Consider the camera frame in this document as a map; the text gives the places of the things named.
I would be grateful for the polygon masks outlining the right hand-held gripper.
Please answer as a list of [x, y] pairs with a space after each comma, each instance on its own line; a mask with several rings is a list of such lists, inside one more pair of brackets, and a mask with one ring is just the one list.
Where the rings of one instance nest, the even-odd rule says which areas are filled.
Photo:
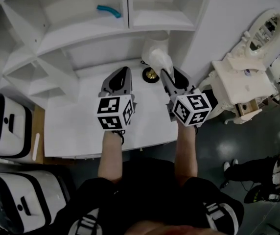
[[[170, 120], [179, 120], [185, 127], [201, 127], [212, 111], [206, 94], [195, 88], [192, 78], [182, 69], [173, 67], [173, 74], [171, 78], [165, 69], [160, 74], [165, 92], [174, 94], [167, 103]], [[192, 92], [178, 94], [178, 90]]]

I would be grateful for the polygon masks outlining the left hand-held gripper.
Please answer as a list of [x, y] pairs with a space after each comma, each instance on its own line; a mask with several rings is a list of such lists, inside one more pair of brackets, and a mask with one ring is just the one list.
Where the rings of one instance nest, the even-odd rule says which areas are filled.
[[103, 82], [97, 99], [96, 117], [105, 131], [125, 130], [135, 113], [129, 67], [111, 73]]

